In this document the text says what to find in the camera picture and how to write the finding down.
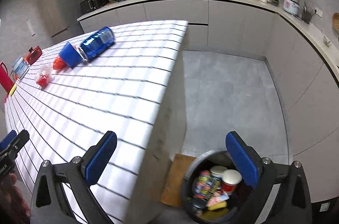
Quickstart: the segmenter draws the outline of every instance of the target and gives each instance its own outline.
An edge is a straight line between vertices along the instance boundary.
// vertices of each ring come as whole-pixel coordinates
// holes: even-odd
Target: refrigerator
[[[84,33],[77,18],[82,16],[83,0],[40,0],[41,14],[54,43]]]

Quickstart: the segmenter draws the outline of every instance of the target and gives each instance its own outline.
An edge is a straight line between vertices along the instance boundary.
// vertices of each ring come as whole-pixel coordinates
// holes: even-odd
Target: table
[[[90,64],[54,74],[44,90],[35,75],[65,42],[43,50],[5,103],[8,132],[30,134],[16,159],[30,192],[43,160],[59,164],[82,156],[111,130],[116,151],[90,189],[115,223],[146,223],[157,214],[169,163],[181,153],[186,131],[180,45],[187,25],[162,20],[111,27],[114,46]],[[67,41],[76,46],[90,35]],[[86,223],[69,185],[64,188],[77,220]]]

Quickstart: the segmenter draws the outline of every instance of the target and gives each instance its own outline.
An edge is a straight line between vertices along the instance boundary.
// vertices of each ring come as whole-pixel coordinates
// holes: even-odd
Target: kettle handle
[[[0,62],[0,66],[1,65],[3,65],[4,67],[5,67],[5,69],[6,69],[6,73],[7,73],[7,75],[8,75],[8,70],[7,70],[7,67],[6,67],[6,65],[3,63],[3,61],[2,62]]]

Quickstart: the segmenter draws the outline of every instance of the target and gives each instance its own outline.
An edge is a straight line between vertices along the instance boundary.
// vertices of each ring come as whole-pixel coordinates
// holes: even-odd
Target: floor
[[[235,130],[261,157],[288,164],[284,118],[265,62],[210,52],[184,51],[187,132],[183,154],[194,157],[225,145]],[[256,223],[262,223],[280,185],[274,185]],[[151,224],[194,224],[179,208],[165,207]]]

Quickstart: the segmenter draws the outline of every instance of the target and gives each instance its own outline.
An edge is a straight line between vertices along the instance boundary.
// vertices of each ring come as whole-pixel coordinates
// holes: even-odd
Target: rice cooker
[[[299,0],[284,0],[284,10],[292,15],[297,15],[299,10]]]

